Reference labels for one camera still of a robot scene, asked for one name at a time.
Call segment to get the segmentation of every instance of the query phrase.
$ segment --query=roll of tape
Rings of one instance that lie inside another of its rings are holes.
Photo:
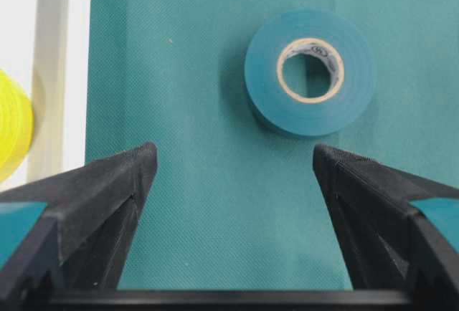
[[[10,176],[24,159],[32,131],[29,98],[0,70],[0,182]]]
[[[292,91],[283,63],[297,54],[319,58],[330,72],[320,97]],[[325,135],[353,122],[375,88],[374,62],[354,25],[311,9],[282,14],[253,37],[245,58],[245,84],[255,114],[269,127],[299,136]]]

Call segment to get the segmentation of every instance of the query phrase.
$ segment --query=textured fabric surface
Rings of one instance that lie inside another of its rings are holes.
[[[265,21],[303,7],[355,23],[379,82],[355,123],[297,140],[256,123],[243,66]],[[158,147],[120,288],[350,288],[312,171],[319,141],[459,184],[457,0],[92,0],[91,10],[87,159]]]
[[[414,207],[435,225],[451,246],[459,252],[459,200],[453,198],[429,198],[411,201]]]

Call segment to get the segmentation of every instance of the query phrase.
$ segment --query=teal backdrop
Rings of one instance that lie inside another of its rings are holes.
[[[265,21],[304,7],[360,29],[377,89],[349,127],[299,140],[257,124],[243,67]],[[118,287],[350,289],[313,147],[458,186],[458,17],[458,0],[92,0],[87,161],[158,146]]]

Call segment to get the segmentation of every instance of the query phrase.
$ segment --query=yellow tape roll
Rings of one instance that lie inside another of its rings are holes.
[[[21,164],[32,141],[33,127],[29,98],[0,70],[0,182]]]

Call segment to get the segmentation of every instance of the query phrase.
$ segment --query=white wall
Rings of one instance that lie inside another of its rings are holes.
[[[35,116],[30,152],[4,190],[84,163],[90,0],[0,0],[0,10],[0,69]]]

